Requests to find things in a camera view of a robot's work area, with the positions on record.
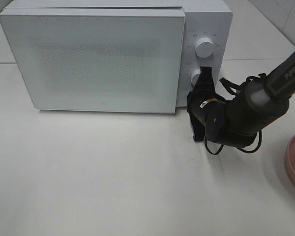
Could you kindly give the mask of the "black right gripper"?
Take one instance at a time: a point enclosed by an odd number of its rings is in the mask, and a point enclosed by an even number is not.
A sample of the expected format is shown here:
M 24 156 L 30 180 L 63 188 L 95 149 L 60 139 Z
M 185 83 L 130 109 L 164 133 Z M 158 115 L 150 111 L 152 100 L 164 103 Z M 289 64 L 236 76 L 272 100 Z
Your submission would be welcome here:
M 226 109 L 226 100 L 215 92 L 212 67 L 201 66 L 196 86 L 187 97 L 193 140 L 226 143 L 229 125 Z

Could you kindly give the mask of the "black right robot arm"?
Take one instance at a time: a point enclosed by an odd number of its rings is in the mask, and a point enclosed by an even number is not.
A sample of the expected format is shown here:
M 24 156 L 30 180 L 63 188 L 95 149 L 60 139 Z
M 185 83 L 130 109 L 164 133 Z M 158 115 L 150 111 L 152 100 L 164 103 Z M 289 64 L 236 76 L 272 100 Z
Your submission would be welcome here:
M 221 78 L 220 83 L 233 95 L 227 100 L 216 93 L 211 67 L 201 67 L 199 78 L 187 96 L 195 142 L 213 142 L 245 147 L 258 138 L 262 129 L 283 116 L 295 94 L 295 51 L 268 75 L 249 76 L 240 84 Z

